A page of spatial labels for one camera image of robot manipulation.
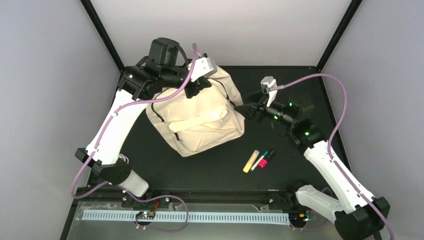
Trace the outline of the beige canvas backpack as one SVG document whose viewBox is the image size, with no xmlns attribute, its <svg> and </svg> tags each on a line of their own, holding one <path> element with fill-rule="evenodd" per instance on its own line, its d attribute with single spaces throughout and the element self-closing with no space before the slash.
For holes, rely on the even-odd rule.
<svg viewBox="0 0 424 240">
<path fill-rule="evenodd" d="M 230 74 L 221 67 L 208 78 L 211 87 L 187 98 L 184 91 L 170 100 L 150 103 L 146 115 L 166 143 L 189 157 L 245 133 L 245 118 L 235 111 L 242 96 Z"/>
</svg>

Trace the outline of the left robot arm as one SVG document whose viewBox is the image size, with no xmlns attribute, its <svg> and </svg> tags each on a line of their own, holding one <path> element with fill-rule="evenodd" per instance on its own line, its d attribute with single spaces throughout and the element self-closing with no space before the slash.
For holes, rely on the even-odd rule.
<svg viewBox="0 0 424 240">
<path fill-rule="evenodd" d="M 192 49 L 193 56 L 188 58 L 177 41 L 159 37 L 152 41 L 148 55 L 121 71 L 101 128 L 87 147 L 75 153 L 84 168 L 135 197 L 146 193 L 149 184 L 120 156 L 121 149 L 149 104 L 169 103 L 180 93 L 190 99 L 211 86 L 208 77 L 218 70 L 215 61 L 195 44 Z"/>
</svg>

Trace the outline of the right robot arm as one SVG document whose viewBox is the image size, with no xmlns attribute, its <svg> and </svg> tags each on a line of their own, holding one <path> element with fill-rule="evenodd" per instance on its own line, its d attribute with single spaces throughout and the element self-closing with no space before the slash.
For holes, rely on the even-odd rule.
<svg viewBox="0 0 424 240">
<path fill-rule="evenodd" d="M 261 122 L 268 118 L 286 127 L 295 148 L 325 179 L 333 195 L 306 184 L 286 193 L 285 204 L 293 210 L 307 207 L 334 224 L 344 240 L 364 240 L 382 229 L 391 239 L 394 231 L 387 218 L 390 204 L 384 197 L 375 197 L 343 164 L 332 148 L 332 139 L 325 138 L 312 122 L 314 104 L 304 92 L 292 92 L 286 103 L 276 102 L 280 86 L 274 77 L 260 82 L 261 90 L 250 96 L 248 103 L 235 110 L 248 120 Z"/>
</svg>

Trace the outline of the yellow highlighter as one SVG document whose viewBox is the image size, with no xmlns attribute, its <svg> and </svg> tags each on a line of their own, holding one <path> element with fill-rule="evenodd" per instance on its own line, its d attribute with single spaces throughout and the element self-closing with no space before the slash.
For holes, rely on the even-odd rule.
<svg viewBox="0 0 424 240">
<path fill-rule="evenodd" d="M 257 159 L 257 157 L 259 156 L 259 151 L 258 150 L 254 150 L 253 153 L 251 154 L 251 156 L 249 157 L 248 161 L 246 162 L 245 166 L 243 167 L 243 172 L 244 173 L 248 173 L 251 169 L 251 167 L 253 166 L 255 160 Z"/>
</svg>

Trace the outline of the teal white marker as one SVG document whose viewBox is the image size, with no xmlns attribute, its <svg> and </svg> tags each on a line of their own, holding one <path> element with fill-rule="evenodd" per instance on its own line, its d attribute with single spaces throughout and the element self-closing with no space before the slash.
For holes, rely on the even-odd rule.
<svg viewBox="0 0 424 240">
<path fill-rule="evenodd" d="M 256 162 L 252 165 L 252 167 L 250 168 L 250 171 L 254 171 L 255 168 L 258 166 L 258 164 L 264 159 L 264 157 L 268 154 L 268 151 L 265 151 L 257 160 Z"/>
</svg>

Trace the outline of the pink black highlighter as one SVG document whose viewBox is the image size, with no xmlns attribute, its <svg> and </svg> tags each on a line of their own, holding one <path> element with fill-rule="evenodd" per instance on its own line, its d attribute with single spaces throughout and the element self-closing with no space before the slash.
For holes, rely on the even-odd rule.
<svg viewBox="0 0 424 240">
<path fill-rule="evenodd" d="M 269 162 L 270 160 L 275 156 L 276 151 L 274 149 L 269 150 L 264 157 L 260 160 L 260 162 L 258 163 L 258 166 L 260 168 L 264 168 Z"/>
</svg>

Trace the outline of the small circuit board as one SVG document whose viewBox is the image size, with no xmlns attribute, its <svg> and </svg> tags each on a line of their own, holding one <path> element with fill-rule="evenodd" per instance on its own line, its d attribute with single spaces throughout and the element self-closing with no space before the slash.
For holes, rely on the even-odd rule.
<svg viewBox="0 0 424 240">
<path fill-rule="evenodd" d="M 155 216 L 156 216 L 156 212 L 154 210 L 140 211 L 135 215 L 135 220 L 136 221 L 153 220 Z"/>
</svg>

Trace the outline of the black frame rail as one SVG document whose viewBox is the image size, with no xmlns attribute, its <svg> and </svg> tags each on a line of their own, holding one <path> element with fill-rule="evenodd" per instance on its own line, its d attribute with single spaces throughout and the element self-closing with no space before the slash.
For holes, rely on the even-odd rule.
<svg viewBox="0 0 424 240">
<path fill-rule="evenodd" d="M 288 214 L 290 226 L 299 231 L 306 230 L 306 224 L 311 221 L 316 210 L 301 206 L 295 199 L 293 191 L 188 191 L 153 189 L 148 190 L 142 197 L 132 197 L 126 191 L 121 193 L 111 187 L 100 187 L 95 193 L 73 201 L 66 219 L 61 239 L 66 240 L 71 235 L 72 221 L 82 212 L 77 210 L 82 202 L 117 202 L 124 210 L 155 211 L 170 206 L 188 204 L 218 204 L 218 205 L 253 205 L 265 210 L 282 211 Z"/>
</svg>

